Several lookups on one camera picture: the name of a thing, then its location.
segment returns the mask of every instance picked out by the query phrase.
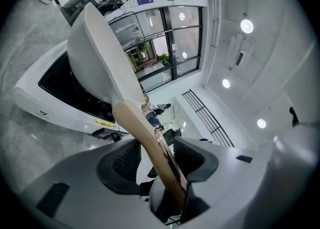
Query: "white ceiling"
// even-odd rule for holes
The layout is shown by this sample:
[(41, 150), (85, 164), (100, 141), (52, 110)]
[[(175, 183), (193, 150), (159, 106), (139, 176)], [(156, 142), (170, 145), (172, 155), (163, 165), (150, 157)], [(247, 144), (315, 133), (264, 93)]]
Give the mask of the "white ceiling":
[[(254, 25), (253, 32), (244, 37), (254, 50), (245, 65), (234, 66), (226, 59), (227, 51), (231, 37), (241, 30), (243, 13)], [(283, 85), (315, 39), (304, 13), (291, 0), (222, 0), (222, 19), (225, 22), (221, 23), (208, 87), (243, 121), (256, 141), (290, 127), (291, 104)], [(223, 79), (230, 80), (229, 89), (223, 88)], [(257, 128), (259, 118), (267, 121), (265, 130)]]

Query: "window frame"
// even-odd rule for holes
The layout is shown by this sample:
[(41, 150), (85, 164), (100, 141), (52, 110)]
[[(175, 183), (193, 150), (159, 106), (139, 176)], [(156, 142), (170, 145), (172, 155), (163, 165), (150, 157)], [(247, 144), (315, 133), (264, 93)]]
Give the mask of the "window frame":
[[(171, 22), (171, 18), (170, 18), (170, 11), (169, 11), (169, 8), (170, 7), (196, 7), (198, 8), (198, 16), (199, 16), (199, 25), (191, 25), (191, 26), (183, 26), (183, 27), (178, 27), (178, 28), (173, 28), (172, 27), (172, 22)], [(148, 90), (147, 92), (150, 92), (150, 91), (153, 91), (169, 82), (172, 82), (180, 77), (183, 77), (187, 74), (190, 74), (196, 70), (199, 69), (199, 65), (200, 65), (200, 59), (201, 59), (201, 49), (202, 49), (202, 38), (203, 38), (203, 15), (202, 15), (202, 6), (191, 6), (191, 5), (186, 5), (186, 6), (181, 6), (181, 5), (172, 5), (172, 6), (164, 6), (164, 7), (155, 7), (155, 8), (152, 8), (151, 10), (154, 10), (154, 9), (159, 9), (160, 10), (160, 14), (161, 14), (161, 19), (162, 19), (162, 24), (163, 24), (163, 29), (164, 31), (162, 32), (158, 32), (158, 33), (154, 33), (154, 34), (151, 34), (151, 35), (148, 35), (148, 36), (144, 36), (142, 39), (140, 39), (137, 43), (135, 43), (133, 46), (127, 48), (124, 50), (124, 52), (128, 52), (130, 50), (132, 50), (133, 48), (143, 44), (143, 43), (146, 43), (146, 42), (149, 42), (153, 39), (156, 39), (156, 38), (159, 38), (159, 37), (162, 37), (162, 36), (165, 36), (166, 38), (166, 42), (167, 42), (167, 48), (168, 48), (168, 55), (169, 55), (169, 58), (170, 58), (170, 62), (171, 62), (171, 65), (168, 65), (168, 66), (165, 66), (165, 67), (162, 67), (158, 70), (155, 70), (147, 75), (144, 75), (142, 76), (141, 78), (138, 79), (139, 83), (142, 82), (142, 81), (145, 81), (157, 74), (161, 74), (162, 72), (166, 71), (166, 70), (171, 70), (171, 80), (170, 81), (167, 81), (165, 82), (164, 84), (161, 84), (160, 86), (158, 87), (155, 87), (151, 90)], [(110, 24), (113, 24), (115, 22), (118, 22), (119, 20), (122, 20), (122, 19), (125, 19), (126, 17), (129, 17), (130, 15), (132, 14), (139, 14), (139, 13), (144, 13), (145, 11), (149, 11), (150, 9), (145, 9), (145, 10), (142, 10), (142, 11), (139, 11), (139, 12), (128, 12), (126, 16), (122, 15), (121, 18), (119, 19), (116, 19), (114, 21), (111, 21)], [(188, 28), (199, 28), (199, 40), (198, 40), (198, 51), (197, 51), (197, 55), (196, 56), (193, 56), (193, 57), (188, 57), (186, 59), (183, 59), (181, 61), (176, 61), (176, 56), (175, 56), (175, 50), (173, 50), (173, 44), (175, 44), (175, 39), (174, 39), (174, 31), (177, 31), (177, 30), (183, 30), (183, 29), (188, 29)], [(177, 66), (178, 65), (181, 65), (185, 62), (188, 62), (190, 60), (195, 60), (197, 59), (197, 63), (196, 63), (196, 68), (192, 69), (192, 70), (189, 70), (189, 71), (186, 71), (180, 75), (178, 75), (178, 72), (177, 72)]]

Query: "ceiling light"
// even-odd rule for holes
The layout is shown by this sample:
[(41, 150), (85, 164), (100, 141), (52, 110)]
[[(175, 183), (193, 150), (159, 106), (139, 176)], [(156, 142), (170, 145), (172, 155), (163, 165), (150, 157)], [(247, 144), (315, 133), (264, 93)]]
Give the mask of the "ceiling light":
[(228, 79), (224, 79), (224, 80), (222, 81), (222, 85), (223, 85), (225, 88), (229, 89), (231, 84), (230, 84), (230, 81), (229, 81)]
[(267, 126), (267, 123), (264, 119), (258, 119), (257, 121), (258, 127), (264, 129)]
[(247, 34), (252, 33), (252, 31), (254, 30), (254, 24), (248, 19), (242, 20), (240, 26), (242, 31), (244, 31)]
[(185, 20), (185, 18), (186, 18), (185, 13), (180, 12), (179, 18), (180, 18), (181, 21)]

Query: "window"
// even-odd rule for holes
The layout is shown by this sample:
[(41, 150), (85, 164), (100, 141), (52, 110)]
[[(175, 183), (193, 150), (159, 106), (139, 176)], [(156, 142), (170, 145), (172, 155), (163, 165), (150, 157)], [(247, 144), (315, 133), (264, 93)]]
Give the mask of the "window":
[(189, 72), (189, 71), (192, 71), (194, 69), (197, 68), (197, 62), (198, 60), (197, 59), (191, 59), (191, 60), (188, 60), (184, 63), (181, 63), (181, 64), (178, 64), (176, 67), (176, 70), (177, 70), (177, 74), (178, 76), (186, 73), (186, 72)]
[(173, 31), (176, 61), (193, 58), (198, 55), (199, 28), (187, 28)]
[(199, 68), (202, 8), (171, 6), (128, 12), (110, 23), (145, 92)]
[(139, 20), (141, 30), (145, 37), (164, 31), (161, 12), (159, 8), (140, 12), (136, 16)]
[(166, 36), (161, 36), (127, 51), (131, 66), (138, 79), (171, 65)]
[(199, 12), (197, 7), (169, 7), (169, 12), (173, 29), (199, 25)]
[(146, 92), (149, 92), (170, 81), (171, 81), (171, 70), (167, 69), (161, 73), (158, 73), (148, 79), (141, 81), (140, 84), (142, 85), (143, 89)]

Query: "white panel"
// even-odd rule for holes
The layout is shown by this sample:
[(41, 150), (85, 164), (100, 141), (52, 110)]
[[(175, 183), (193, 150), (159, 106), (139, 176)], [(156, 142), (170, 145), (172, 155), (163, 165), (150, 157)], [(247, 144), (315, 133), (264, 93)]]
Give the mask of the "white panel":
[(242, 34), (237, 34), (236, 36), (236, 40), (235, 40), (235, 46), (234, 46), (234, 49), (233, 49), (233, 52), (232, 52), (232, 56), (231, 56), (231, 63), (235, 63), (236, 62), (236, 58), (239, 54), (239, 50), (240, 50), (240, 47), (241, 47), (241, 43), (242, 43), (242, 40), (243, 40), (244, 36)]
[(228, 78), (230, 75), (230, 70), (228, 68), (226, 68), (225, 66), (223, 66), (220, 63), (214, 63), (213, 65), (213, 69), (212, 69), (212, 74), (218, 78), (221, 79), (221, 81), (225, 78)]
[(221, 22), (221, 31), (219, 38), (219, 46), (221, 42), (230, 43), (232, 36), (237, 36), (241, 31), (240, 25), (232, 24), (226, 21)]
[(291, 104), (283, 91), (274, 101), (269, 104), (266, 110), (257, 116), (263, 118), (267, 123), (269, 134), (275, 136), (279, 132), (292, 126), (293, 116), (289, 113)]
[(257, 60), (255, 57), (251, 56), (248, 62), (244, 65), (237, 67), (237, 74), (244, 79), (248, 84), (252, 85), (254, 80), (263, 70), (264, 65)]
[(241, 97), (244, 92), (249, 89), (248, 83), (240, 78), (234, 71), (230, 74), (229, 80), (231, 83), (230, 91)]
[(224, 0), (224, 20), (240, 24), (243, 13), (248, 13), (249, 0)]
[(243, 61), (240, 62), (240, 66), (244, 67), (250, 60), (252, 53), (254, 52), (255, 46), (250, 45), (249, 51), (244, 55), (245, 58)]
[(225, 67), (230, 67), (230, 63), (228, 61), (227, 50), (229, 48), (228, 43), (222, 42), (220, 43), (218, 49), (216, 50), (215, 60), (214, 62), (219, 62)]
[(282, 91), (282, 84), (272, 71), (269, 70), (265, 75), (266, 77), (254, 87), (254, 92), (246, 97), (256, 101), (251, 107), (255, 114), (264, 109)]
[(254, 45), (252, 55), (263, 63), (267, 63), (277, 42), (277, 36), (268, 34), (265, 28), (254, 25), (254, 30), (247, 40)]
[(312, 40), (315, 38), (308, 18), (297, 8), (288, 11), (288, 23), (285, 37), (281, 41), (291, 48), (298, 56), (303, 56)]
[(303, 59), (303, 55), (298, 56), (294, 50), (279, 43), (274, 50), (274, 58), (270, 64), (270, 68), (272, 68), (279, 79), (281, 79), (281, 82), (284, 83), (297, 68)]
[(315, 123), (319, 121), (319, 57), (319, 47), (317, 46), (284, 86), (289, 101), (301, 123)]
[(235, 45), (236, 45), (236, 37), (235, 36), (232, 36), (231, 37), (231, 41), (230, 41), (230, 45), (229, 45), (229, 48), (228, 48), (228, 52), (226, 54), (226, 59), (228, 61), (228, 63), (230, 65), (232, 65), (232, 60), (231, 60), (231, 57), (232, 57), (232, 53), (233, 53), (233, 50), (235, 48)]

